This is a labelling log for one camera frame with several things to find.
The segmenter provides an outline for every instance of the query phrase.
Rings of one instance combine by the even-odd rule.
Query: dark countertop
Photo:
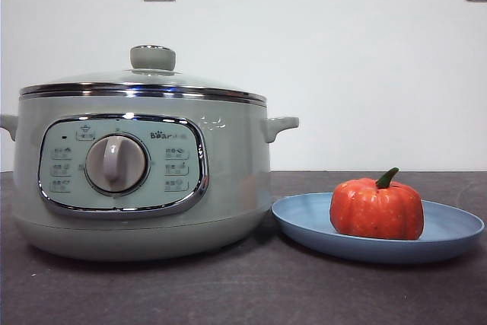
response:
[[[331,191],[379,173],[273,172],[274,199]],[[487,221],[487,172],[410,173],[423,199]],[[487,234],[455,259],[414,266],[316,253],[279,232],[269,213],[246,239],[210,253],[145,263],[92,263],[26,244],[2,173],[2,321],[56,324],[487,323]]]

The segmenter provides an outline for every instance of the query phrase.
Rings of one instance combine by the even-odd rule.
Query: green stem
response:
[[[393,177],[396,175],[396,173],[399,171],[398,167],[393,167],[391,170],[389,170],[387,173],[385,173],[382,177],[380,177],[376,182],[375,185],[379,190],[382,190],[384,188],[389,188],[390,181],[393,179]]]

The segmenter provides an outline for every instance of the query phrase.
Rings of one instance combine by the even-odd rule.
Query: pumpkin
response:
[[[333,191],[329,217],[340,233],[380,239],[417,240],[423,231],[421,197],[410,186],[391,182],[394,167],[379,180],[361,178]]]

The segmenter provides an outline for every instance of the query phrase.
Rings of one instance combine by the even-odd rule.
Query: stainless steel rim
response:
[[[174,52],[169,47],[164,47],[159,45],[138,45],[138,46],[133,46],[132,49],[166,49],[167,51],[171,51],[172,53]]]
[[[255,104],[261,107],[266,107],[267,102],[267,99],[262,95],[247,93],[245,91],[160,84],[86,82],[42,84],[21,89],[21,100],[71,96],[162,97],[176,99],[223,100],[228,102]]]

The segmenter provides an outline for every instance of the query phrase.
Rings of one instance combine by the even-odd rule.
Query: lid knob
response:
[[[174,70],[176,53],[156,45],[141,45],[130,49],[130,62],[134,69]]]

